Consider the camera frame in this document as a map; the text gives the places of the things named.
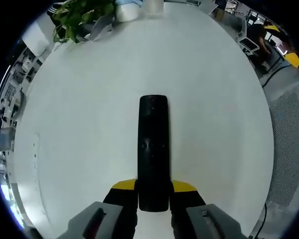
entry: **potted plant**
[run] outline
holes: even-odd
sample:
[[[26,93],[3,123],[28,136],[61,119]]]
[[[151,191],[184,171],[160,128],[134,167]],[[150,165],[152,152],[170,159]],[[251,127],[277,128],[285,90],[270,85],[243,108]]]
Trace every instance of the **potted plant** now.
[[[69,0],[53,15],[60,25],[56,26],[53,34],[54,42],[66,42],[69,39],[78,43],[86,41],[87,34],[94,37],[114,18],[114,0]],[[65,29],[64,38],[58,32]]]

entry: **black cable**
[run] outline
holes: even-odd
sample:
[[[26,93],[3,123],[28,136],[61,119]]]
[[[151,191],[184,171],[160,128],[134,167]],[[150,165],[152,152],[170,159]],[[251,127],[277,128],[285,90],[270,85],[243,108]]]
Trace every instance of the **black cable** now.
[[[261,231],[261,229],[263,228],[264,224],[265,224],[265,221],[266,221],[266,217],[267,217],[267,205],[265,204],[265,217],[264,217],[264,220],[263,220],[263,223],[261,224],[257,234],[255,235],[254,239],[257,239],[258,238],[258,235]]]
[[[268,78],[268,80],[264,83],[264,85],[262,85],[262,87],[265,87],[266,86],[266,84],[268,84],[268,82],[269,82],[269,80],[277,73],[277,72],[279,72],[280,70],[282,70],[283,68],[286,68],[286,67],[288,67],[288,66],[291,66],[291,65],[287,65],[287,66],[282,66],[282,67],[280,67],[279,69],[277,69],[269,78]]]

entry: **white round table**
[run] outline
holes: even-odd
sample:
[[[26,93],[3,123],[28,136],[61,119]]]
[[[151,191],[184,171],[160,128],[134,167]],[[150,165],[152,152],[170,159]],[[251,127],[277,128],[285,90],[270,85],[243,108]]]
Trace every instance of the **white round table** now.
[[[168,98],[172,179],[252,231],[273,169],[269,109],[244,53],[198,8],[165,3],[162,18],[64,44],[30,88],[14,166],[42,236],[59,236],[112,185],[136,178],[139,99],[149,94]],[[169,211],[138,217],[136,239],[173,238]]]

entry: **desk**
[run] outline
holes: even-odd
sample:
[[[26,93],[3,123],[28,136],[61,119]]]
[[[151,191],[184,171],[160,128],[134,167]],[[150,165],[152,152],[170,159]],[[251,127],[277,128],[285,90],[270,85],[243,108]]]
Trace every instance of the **desk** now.
[[[124,23],[97,42],[61,45],[34,77],[14,166],[25,210],[43,237],[60,235],[112,185],[137,176],[139,100],[148,94],[169,101],[172,179],[195,186],[245,235],[252,231],[273,169],[264,92],[212,18],[195,6],[165,3],[160,19]],[[41,199],[44,212],[36,206]],[[136,239],[173,238],[170,212],[138,216]]]

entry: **black remote control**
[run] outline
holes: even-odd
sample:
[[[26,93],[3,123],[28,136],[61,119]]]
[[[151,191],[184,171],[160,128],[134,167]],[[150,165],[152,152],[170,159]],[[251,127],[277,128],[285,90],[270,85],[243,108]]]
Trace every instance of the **black remote control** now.
[[[138,191],[142,211],[168,210],[169,171],[167,97],[142,96],[138,135]]]

